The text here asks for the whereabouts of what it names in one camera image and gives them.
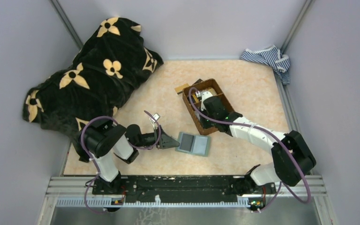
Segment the woven wicker divided basket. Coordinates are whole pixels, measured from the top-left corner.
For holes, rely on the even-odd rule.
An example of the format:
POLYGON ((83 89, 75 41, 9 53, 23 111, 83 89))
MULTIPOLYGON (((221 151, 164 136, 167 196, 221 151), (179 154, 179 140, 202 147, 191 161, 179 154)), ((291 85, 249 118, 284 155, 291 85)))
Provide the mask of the woven wicker divided basket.
POLYGON ((191 85, 185 88, 182 93, 182 98, 186 105, 186 108, 190 113, 193 122, 195 123, 195 126, 199 134, 210 135, 219 130, 215 127, 211 127, 208 129, 202 128, 202 117, 207 119, 207 116, 202 114, 202 112, 200 111, 201 103, 199 102, 199 99, 196 97, 195 93, 197 91, 204 91, 204 90, 212 92, 215 95, 215 97, 219 97, 223 105, 229 112, 234 112, 235 110, 232 107, 231 103, 228 101, 226 95, 224 94, 224 92, 222 91, 222 89, 220 88, 219 84, 215 79, 208 79, 201 83, 191 85))

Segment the green card holder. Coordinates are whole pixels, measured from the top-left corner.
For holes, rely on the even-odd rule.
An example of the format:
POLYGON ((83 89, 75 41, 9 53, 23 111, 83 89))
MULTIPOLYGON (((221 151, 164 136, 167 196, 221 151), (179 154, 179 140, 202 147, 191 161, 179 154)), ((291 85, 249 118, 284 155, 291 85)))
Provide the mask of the green card holder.
MULTIPOLYGON (((189 134, 185 132, 179 132, 178 136, 178 142, 180 143, 181 137, 183 134, 189 134)), ((194 143, 192 147, 191 152, 181 151, 179 150, 179 147, 175 148, 175 151, 195 155, 195 156, 201 156, 201 157, 207 157, 209 155, 210 146, 211 146, 211 137, 206 135, 194 135, 194 143)))

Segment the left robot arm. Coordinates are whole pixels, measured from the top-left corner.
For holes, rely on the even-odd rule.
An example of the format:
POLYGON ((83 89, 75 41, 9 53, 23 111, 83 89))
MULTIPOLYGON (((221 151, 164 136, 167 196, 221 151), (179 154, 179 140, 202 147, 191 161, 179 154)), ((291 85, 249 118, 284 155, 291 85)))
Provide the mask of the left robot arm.
POLYGON ((124 127, 108 118, 95 120, 88 127, 83 127, 78 132, 78 142, 81 149, 77 152, 94 161, 98 177, 110 194, 118 193, 122 187, 120 172, 112 155, 130 164, 139 155, 139 149, 169 149, 180 145, 160 125, 152 133, 143 134, 137 124, 124 127))

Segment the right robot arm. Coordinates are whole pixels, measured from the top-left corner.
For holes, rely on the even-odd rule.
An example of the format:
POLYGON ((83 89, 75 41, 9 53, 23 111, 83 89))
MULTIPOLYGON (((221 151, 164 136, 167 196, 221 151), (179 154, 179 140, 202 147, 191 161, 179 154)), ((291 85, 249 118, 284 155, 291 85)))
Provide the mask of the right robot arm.
POLYGON ((295 130, 283 133, 259 126, 238 112, 228 111, 218 96, 202 97, 201 113, 220 132, 247 140, 272 156, 271 163, 256 165, 246 173, 245 187, 250 193, 280 181, 294 187, 316 166, 303 136, 295 130))

